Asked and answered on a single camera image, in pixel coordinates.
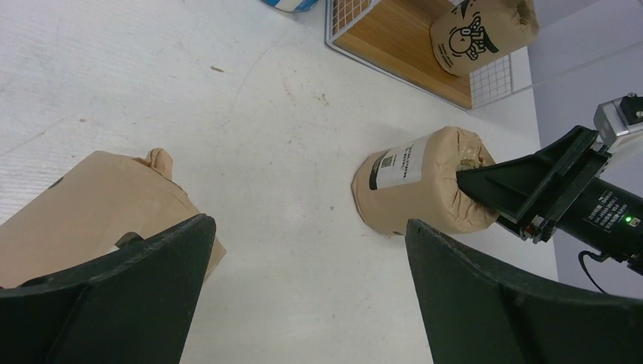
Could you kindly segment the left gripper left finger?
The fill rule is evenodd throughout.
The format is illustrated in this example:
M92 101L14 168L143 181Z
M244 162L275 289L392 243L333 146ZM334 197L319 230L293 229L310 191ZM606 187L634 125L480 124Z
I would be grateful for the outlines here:
M214 246L199 214L1 291L3 363L177 363Z

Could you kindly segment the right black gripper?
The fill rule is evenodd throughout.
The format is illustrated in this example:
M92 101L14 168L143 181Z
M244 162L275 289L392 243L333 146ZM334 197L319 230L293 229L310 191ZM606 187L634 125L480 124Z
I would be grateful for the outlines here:
M593 248L593 260L624 262L640 274L642 198L599 178L610 153L598 137L575 126L531 155L459 171L456 181L521 239L547 242L562 231Z

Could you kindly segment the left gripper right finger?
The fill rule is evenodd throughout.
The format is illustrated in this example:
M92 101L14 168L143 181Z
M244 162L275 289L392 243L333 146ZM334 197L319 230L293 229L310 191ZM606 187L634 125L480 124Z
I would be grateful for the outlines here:
M534 275L434 229L406 251L436 363L640 363L642 302Z

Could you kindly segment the blue wrapped roll back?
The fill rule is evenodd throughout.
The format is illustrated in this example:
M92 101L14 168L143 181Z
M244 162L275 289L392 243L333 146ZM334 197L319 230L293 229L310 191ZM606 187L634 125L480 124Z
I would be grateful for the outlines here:
M309 11L318 0L262 0L263 3L287 13L299 13Z

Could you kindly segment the brown roll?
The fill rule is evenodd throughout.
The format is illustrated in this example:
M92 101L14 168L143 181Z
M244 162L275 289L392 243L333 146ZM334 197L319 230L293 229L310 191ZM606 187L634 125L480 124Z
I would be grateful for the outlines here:
M463 77L527 46L538 32L533 1L470 0L434 21L430 37L441 68Z
M172 172L162 148L145 158L87 156L2 224L2 288L113 253L126 234L147 239L199 214Z
M405 235L410 219L447 234L483 231L499 213L467 196L456 174L494 163L477 133L443 127L371 154L351 184L356 209L369 227L388 236Z

